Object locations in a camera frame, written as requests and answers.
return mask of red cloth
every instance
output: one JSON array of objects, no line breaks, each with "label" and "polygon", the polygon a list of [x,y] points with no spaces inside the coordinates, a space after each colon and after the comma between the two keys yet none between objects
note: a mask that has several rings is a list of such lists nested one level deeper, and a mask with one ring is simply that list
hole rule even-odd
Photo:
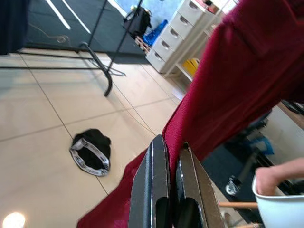
[{"label": "red cloth", "polygon": [[[282,98],[303,100],[300,3],[243,0],[214,31],[188,93],[163,130],[172,178],[184,141],[202,160]],[[129,163],[119,186],[78,228],[127,227],[133,178],[143,157]]]}]

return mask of black bag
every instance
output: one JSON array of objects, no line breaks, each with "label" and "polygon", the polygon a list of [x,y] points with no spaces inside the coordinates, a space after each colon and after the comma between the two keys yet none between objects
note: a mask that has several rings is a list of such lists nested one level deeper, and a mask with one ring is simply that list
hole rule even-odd
[{"label": "black bag", "polygon": [[147,27],[152,28],[152,25],[150,23],[150,14],[145,10],[145,8],[140,7],[138,10],[133,10],[128,13],[128,15],[123,19],[123,27],[125,29],[128,28],[133,17],[135,18],[129,28],[129,33],[131,37],[141,37],[145,34]]}]

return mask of tile floor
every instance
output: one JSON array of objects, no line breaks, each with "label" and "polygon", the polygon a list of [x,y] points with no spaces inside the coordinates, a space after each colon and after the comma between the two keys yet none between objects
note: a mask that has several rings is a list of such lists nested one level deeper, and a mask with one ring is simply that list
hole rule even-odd
[{"label": "tile floor", "polygon": [[[109,61],[106,55],[99,57]],[[86,64],[51,57],[0,57],[0,66]],[[184,94],[182,83],[163,78],[149,65],[114,68],[127,77],[113,77],[107,98],[100,71],[0,70],[1,223],[17,211],[26,216],[26,227],[75,227],[117,186],[125,165],[162,132],[179,103],[172,91]],[[106,177],[81,171],[68,151],[72,137],[88,128],[98,128],[112,140],[112,167]]]}]

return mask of white shelf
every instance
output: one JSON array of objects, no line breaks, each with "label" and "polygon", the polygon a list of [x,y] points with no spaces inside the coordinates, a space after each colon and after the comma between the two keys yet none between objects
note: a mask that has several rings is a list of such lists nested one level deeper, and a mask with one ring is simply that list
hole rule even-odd
[{"label": "white shelf", "polygon": [[176,67],[192,82],[193,78],[188,73],[188,71],[182,66],[182,64],[178,63],[176,64]]}]

